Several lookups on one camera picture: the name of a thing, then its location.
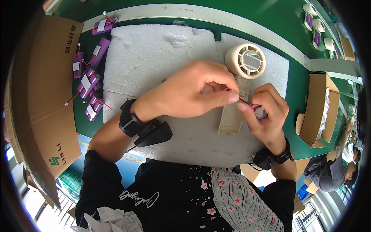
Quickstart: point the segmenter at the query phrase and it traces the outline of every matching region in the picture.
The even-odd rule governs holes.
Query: green logo
[[[51,164],[52,166],[54,166],[54,165],[59,165],[59,163],[58,163],[58,159],[59,159],[58,156],[56,156],[56,157],[52,157],[52,159],[49,160],[49,162],[50,162],[50,164]]]

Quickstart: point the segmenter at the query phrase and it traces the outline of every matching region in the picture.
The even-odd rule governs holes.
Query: crumpled paper
[[[321,126],[319,127],[317,139],[321,138],[322,131],[326,127],[326,119],[327,119],[327,111],[330,108],[330,99],[329,99],[329,94],[330,94],[330,88],[326,89],[326,101],[325,101],[325,108],[324,108],[324,113],[322,114],[322,120],[321,120]]]
[[[111,209],[109,207],[97,208],[100,220],[95,220],[92,216],[84,213],[84,218],[88,222],[87,229],[80,226],[72,226],[75,232],[143,232],[142,223],[133,212],[124,212],[121,209]]]

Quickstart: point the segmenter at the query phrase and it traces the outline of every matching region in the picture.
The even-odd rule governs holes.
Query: finger
[[[215,107],[234,103],[238,101],[238,99],[238,94],[230,91],[219,91],[208,95],[197,95],[197,100],[201,102],[206,112]]]
[[[215,83],[215,82],[210,82],[208,84],[211,85],[212,87],[214,87],[215,92],[219,92],[219,91],[222,91],[222,90],[225,89],[225,88],[223,89],[223,87],[222,87],[223,85]]]
[[[278,91],[271,83],[260,86],[254,91],[254,94],[263,92],[268,92],[280,107],[285,108],[287,106],[285,99],[279,95]]]
[[[237,93],[240,92],[233,74],[216,67],[210,66],[209,69],[204,73],[203,80],[205,83],[215,82],[226,85],[229,89],[233,89]]]
[[[253,134],[262,129],[262,125],[255,116],[255,111],[251,106],[246,103],[237,103],[237,108],[241,111],[243,118],[246,120],[249,126],[250,132]]]
[[[222,69],[222,70],[228,72],[227,66],[222,65],[221,63],[215,63],[215,62],[211,62],[211,61],[205,61],[205,62],[208,63],[209,65],[213,66],[213,67],[216,67],[216,68],[219,68],[219,69]]]
[[[204,88],[203,88],[203,91],[207,92],[208,94],[212,94],[212,93],[215,92],[215,89],[209,83],[206,83]]]
[[[282,117],[286,117],[283,109],[278,106],[276,101],[268,92],[254,94],[251,98],[251,103],[261,105],[267,112],[268,118],[271,121],[276,121]]]

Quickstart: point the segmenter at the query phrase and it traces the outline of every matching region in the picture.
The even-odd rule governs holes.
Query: black t-shirt
[[[295,181],[278,180],[261,192],[224,168],[151,160],[139,170],[140,176],[124,189],[118,167],[88,151],[75,211],[77,225],[87,228],[83,214],[94,214],[98,220],[97,208],[106,206],[133,211],[144,232],[259,232],[282,231],[283,226],[292,231]]]

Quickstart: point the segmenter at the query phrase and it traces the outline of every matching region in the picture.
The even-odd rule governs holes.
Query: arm
[[[285,123],[289,107],[283,97],[271,83],[260,86],[254,91],[252,104],[262,105],[268,117],[258,120],[251,106],[238,103],[250,132],[273,153],[279,156],[286,148],[282,126]],[[283,164],[272,164],[271,172],[279,180],[296,180],[296,164],[290,160]]]
[[[225,65],[191,60],[161,85],[142,95],[130,112],[146,123],[161,115],[190,118],[238,100],[238,94],[223,91],[227,86],[239,92],[233,74]],[[120,114],[104,124],[90,141],[95,150],[109,162],[118,161],[128,149],[131,137],[119,128]]]

